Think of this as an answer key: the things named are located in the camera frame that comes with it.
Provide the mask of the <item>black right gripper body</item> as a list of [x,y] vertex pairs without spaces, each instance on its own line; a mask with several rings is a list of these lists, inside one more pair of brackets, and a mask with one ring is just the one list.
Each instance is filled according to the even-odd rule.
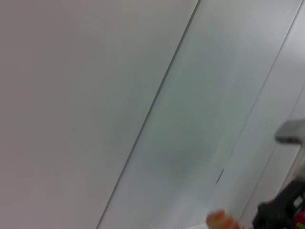
[[292,180],[273,200],[258,205],[254,229],[292,229],[294,219],[305,209],[305,182]]

